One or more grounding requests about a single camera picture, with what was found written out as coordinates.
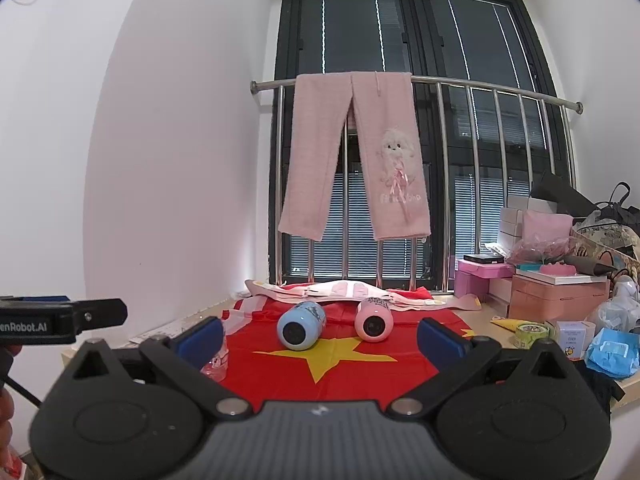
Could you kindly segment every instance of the human hand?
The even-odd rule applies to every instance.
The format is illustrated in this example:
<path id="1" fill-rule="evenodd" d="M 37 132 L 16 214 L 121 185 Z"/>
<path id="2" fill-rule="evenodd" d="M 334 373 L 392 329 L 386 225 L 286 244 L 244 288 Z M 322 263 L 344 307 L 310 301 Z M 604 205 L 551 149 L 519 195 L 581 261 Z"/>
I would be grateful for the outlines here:
<path id="1" fill-rule="evenodd" d="M 22 350 L 22 347 L 7 346 L 6 349 L 15 357 Z M 0 393 L 0 465 L 10 463 L 9 442 L 11 442 L 14 430 L 9 420 L 14 416 L 14 411 L 14 400 L 6 388 L 3 388 Z"/>

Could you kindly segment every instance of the pink pants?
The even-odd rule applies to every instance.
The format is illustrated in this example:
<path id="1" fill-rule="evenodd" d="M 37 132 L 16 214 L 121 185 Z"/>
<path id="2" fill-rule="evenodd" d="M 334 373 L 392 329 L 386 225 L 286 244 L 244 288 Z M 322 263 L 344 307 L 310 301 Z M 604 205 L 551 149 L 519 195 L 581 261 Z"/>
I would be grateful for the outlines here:
<path id="1" fill-rule="evenodd" d="M 430 235 L 411 75 L 393 72 L 298 76 L 278 229 L 322 240 L 340 133 L 352 101 L 374 239 Z"/>

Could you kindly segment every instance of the metal handrail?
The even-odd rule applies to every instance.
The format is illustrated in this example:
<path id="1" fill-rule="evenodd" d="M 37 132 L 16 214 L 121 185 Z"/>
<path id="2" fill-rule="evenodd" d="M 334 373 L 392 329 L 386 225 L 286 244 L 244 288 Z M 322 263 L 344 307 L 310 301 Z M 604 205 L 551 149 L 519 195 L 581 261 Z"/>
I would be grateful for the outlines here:
<path id="1" fill-rule="evenodd" d="M 462 87 L 466 92 L 466 100 L 468 105 L 468 114 L 469 114 L 469 123 L 471 126 L 471 141 L 473 147 L 473 156 L 474 156 L 474 200 L 476 204 L 476 215 L 475 215 L 475 231 L 476 236 L 474 237 L 474 245 L 476 252 L 480 251 L 480 243 L 481 243 L 481 209 L 480 209 L 480 164 L 479 164 L 479 153 L 478 153 L 478 126 L 476 125 L 474 113 L 473 113 L 473 99 L 472 99 L 472 91 L 474 89 L 483 89 L 489 90 L 493 93 L 496 118 L 498 124 L 498 138 L 500 141 L 500 159 L 502 164 L 502 186 L 504 199 L 506 203 L 508 190 L 507 190 L 507 160 L 506 160 L 506 147 L 504 140 L 504 131 L 502 129 L 502 114 L 500 111 L 500 102 L 498 99 L 498 93 L 501 94 L 511 94 L 515 95 L 518 98 L 518 104 L 520 106 L 520 115 L 522 117 L 522 127 L 524 130 L 525 136 L 525 144 L 526 144 L 526 153 L 527 153 L 527 174 L 529 177 L 529 187 L 532 185 L 533 180 L 533 170 L 532 170 L 532 157 L 531 157 L 531 147 L 529 144 L 529 129 L 527 126 L 527 117 L 524 109 L 524 102 L 522 100 L 523 97 L 528 97 L 531 99 L 535 99 L 538 108 L 540 109 L 541 117 L 542 117 L 542 129 L 543 135 L 545 136 L 546 142 L 548 143 L 548 151 L 549 151 L 549 163 L 551 172 L 556 172 L 556 164 L 554 161 L 554 152 L 551 142 L 551 130 L 549 128 L 549 119 L 548 114 L 546 113 L 545 103 L 549 103 L 552 105 L 556 105 L 560 107 L 560 113 L 562 117 L 562 126 L 564 129 L 565 136 L 565 144 L 566 144 L 566 155 L 567 160 L 569 162 L 569 178 L 573 187 L 575 187 L 575 161 L 574 161 L 574 147 L 572 143 L 571 129 L 569 125 L 569 119 L 567 115 L 567 109 L 573 110 L 578 114 L 581 114 L 584 110 L 581 102 L 572 102 L 567 101 L 566 99 L 561 99 L 555 96 L 541 94 L 538 92 L 531 92 L 529 90 L 523 90 L 520 88 L 513 88 L 510 86 L 497 85 L 494 83 L 485 83 L 481 81 L 470 81 L 466 79 L 454 79 L 449 77 L 436 77 L 436 76 L 422 76 L 422 75 L 412 75 L 411 81 L 413 83 L 424 83 L 424 84 L 434 84 L 436 85 L 436 96 L 438 99 L 438 113 L 440 115 L 440 129 L 442 133 L 442 144 L 443 144 L 443 153 L 444 153 L 444 167 L 448 168 L 448 155 L 449 155 L 449 145 L 447 142 L 447 125 L 444 115 L 444 99 L 442 93 L 442 85 Z M 295 79 L 281 79 L 278 81 L 265 81 L 262 83 L 257 83 L 255 81 L 251 82 L 251 93 L 257 94 L 258 92 L 262 92 L 265 90 L 275 90 L 278 89 L 278 103 L 276 107 L 276 172 L 275 172 L 275 205 L 274 205 L 274 236 L 275 236 L 275 251 L 274 251 L 274 263 L 275 263 L 275 278 L 276 284 L 282 284 L 282 234 L 278 231 L 278 225 L 280 223 L 280 215 L 282 213 L 282 135 L 284 131 L 284 89 L 287 86 L 294 86 L 296 83 Z M 349 197 L 349 183 L 348 183 L 348 160 L 347 160 L 347 124 L 345 122 L 344 131 L 342 134 L 342 142 L 343 142 L 343 171 L 344 171 L 344 189 L 342 190 L 344 205 L 343 212 L 346 213 L 348 211 L 347 200 Z M 450 204 L 449 204 L 449 172 L 445 170 L 444 172 L 444 195 L 445 195 L 445 206 L 444 206 L 444 228 L 442 235 L 444 237 L 443 240 L 443 265 L 442 265 L 442 282 L 440 283 L 440 290 L 448 290 L 449 289 L 449 272 L 450 272 Z M 349 273 L 349 256 L 348 256 L 348 248 L 349 248 L 349 225 L 347 215 L 344 215 L 342 221 L 342 230 L 343 230 L 343 242 L 342 242 L 342 276 L 344 278 L 348 277 Z M 418 247 L 418 239 L 412 238 L 411 240 L 411 261 L 410 261 L 410 290 L 415 290 L 416 285 L 416 273 L 417 273 L 417 247 Z M 383 243 L 382 241 L 378 241 L 377 251 L 376 251 L 376 285 L 382 286 L 382 273 L 383 273 Z M 314 244 L 312 240 L 309 240 L 309 263 L 308 263 L 308 279 L 310 282 L 314 280 Z"/>

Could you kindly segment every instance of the blue wet wipes package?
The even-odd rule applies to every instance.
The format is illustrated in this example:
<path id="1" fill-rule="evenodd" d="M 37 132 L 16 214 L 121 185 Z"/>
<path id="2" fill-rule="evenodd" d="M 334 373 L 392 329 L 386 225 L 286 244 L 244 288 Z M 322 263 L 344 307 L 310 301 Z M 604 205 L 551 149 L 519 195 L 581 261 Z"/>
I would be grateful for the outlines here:
<path id="1" fill-rule="evenodd" d="M 603 328 L 584 355 L 587 368 L 614 379 L 631 377 L 640 368 L 640 335 Z"/>

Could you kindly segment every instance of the triangular hole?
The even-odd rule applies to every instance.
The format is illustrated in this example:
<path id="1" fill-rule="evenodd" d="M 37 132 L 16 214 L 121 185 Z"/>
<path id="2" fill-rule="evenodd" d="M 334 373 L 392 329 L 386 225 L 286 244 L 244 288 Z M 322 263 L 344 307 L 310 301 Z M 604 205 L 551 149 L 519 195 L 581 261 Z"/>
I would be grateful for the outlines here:
<path id="1" fill-rule="evenodd" d="M 82 364 L 76 370 L 74 379 L 87 379 L 89 377 L 99 377 L 108 375 L 107 365 L 102 360 L 100 352 L 89 351 L 84 356 Z"/>
<path id="2" fill-rule="evenodd" d="M 556 360 L 556 356 L 551 352 L 542 352 L 538 357 L 536 365 L 533 367 L 533 374 L 539 377 L 552 377 L 554 379 L 565 379 L 566 374 Z"/>

